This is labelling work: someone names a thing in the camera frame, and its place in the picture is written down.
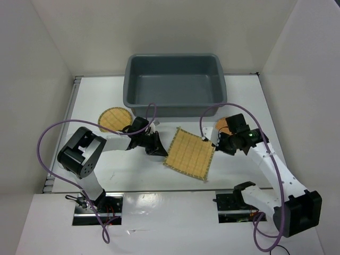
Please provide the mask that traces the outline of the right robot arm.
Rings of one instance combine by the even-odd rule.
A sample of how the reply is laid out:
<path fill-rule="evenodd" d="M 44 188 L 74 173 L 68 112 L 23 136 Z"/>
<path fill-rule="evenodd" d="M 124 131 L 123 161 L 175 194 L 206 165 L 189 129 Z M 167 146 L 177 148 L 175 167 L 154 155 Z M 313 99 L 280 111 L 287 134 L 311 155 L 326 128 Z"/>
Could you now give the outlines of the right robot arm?
<path fill-rule="evenodd" d="M 203 137 L 211 141 L 217 151 L 235 155 L 242 151 L 262 171 L 275 191 L 264 193 L 255 183 L 247 181 L 233 189 L 233 204 L 239 209 L 254 206 L 274 224 L 284 237 L 291 237 L 319 224 L 322 198 L 317 191 L 309 191 L 290 172 L 275 153 L 260 127 L 250 129 L 243 114 L 226 118 L 229 133 L 215 127 L 203 128 Z"/>

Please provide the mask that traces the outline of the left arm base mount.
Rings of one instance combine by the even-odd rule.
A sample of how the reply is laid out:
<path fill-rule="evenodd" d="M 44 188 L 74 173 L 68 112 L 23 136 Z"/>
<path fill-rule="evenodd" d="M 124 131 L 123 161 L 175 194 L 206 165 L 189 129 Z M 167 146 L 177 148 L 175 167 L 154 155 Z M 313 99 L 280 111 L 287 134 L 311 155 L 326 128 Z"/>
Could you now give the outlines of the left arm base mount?
<path fill-rule="evenodd" d="M 96 207 L 100 220 L 105 225 L 121 225 L 122 223 L 122 208 L 123 208 L 123 194 L 122 193 L 108 193 L 107 200 L 104 205 Z M 66 200 L 75 202 L 73 214 L 73 226 L 93 226 L 99 225 L 94 211 L 91 209 L 89 202 L 86 202 L 83 195 L 78 194 L 65 196 Z"/>

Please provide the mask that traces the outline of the square woven bamboo tray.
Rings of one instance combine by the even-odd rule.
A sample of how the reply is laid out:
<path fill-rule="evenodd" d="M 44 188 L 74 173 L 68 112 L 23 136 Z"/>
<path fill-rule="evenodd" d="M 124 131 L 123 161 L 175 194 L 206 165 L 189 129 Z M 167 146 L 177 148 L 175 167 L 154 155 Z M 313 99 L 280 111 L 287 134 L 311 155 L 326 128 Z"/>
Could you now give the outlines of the square woven bamboo tray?
<path fill-rule="evenodd" d="M 178 127 L 163 165 L 191 178 L 206 181 L 214 152 L 211 142 Z"/>

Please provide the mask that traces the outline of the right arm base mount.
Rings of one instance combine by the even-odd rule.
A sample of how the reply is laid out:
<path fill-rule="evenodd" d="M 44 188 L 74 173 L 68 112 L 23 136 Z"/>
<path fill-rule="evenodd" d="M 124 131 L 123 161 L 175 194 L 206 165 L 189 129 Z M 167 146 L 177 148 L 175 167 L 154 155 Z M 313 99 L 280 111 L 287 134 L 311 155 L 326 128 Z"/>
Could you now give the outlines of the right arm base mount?
<path fill-rule="evenodd" d="M 260 211 L 253 206 L 239 206 L 231 190 L 216 191 L 213 198 L 219 223 L 245 223 L 253 221 Z"/>

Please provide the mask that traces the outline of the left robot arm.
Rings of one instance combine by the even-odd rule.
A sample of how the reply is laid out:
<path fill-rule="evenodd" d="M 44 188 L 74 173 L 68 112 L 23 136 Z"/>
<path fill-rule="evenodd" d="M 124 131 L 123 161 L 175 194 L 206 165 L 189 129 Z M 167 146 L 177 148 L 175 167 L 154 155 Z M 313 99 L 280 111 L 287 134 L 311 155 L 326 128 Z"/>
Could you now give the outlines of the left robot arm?
<path fill-rule="evenodd" d="M 131 125 L 120 131 L 123 135 L 111 132 L 92 132 L 86 127 L 78 128 L 67 140 L 57 155 L 59 166 L 71 172 L 76 183 L 88 195 L 87 206 L 93 212 L 109 207 L 110 199 L 99 184 L 94 173 L 100 155 L 106 151 L 127 151 L 136 147 L 145 149 L 149 156 L 168 156 L 163 147 L 156 126 L 142 117 L 136 117 Z"/>

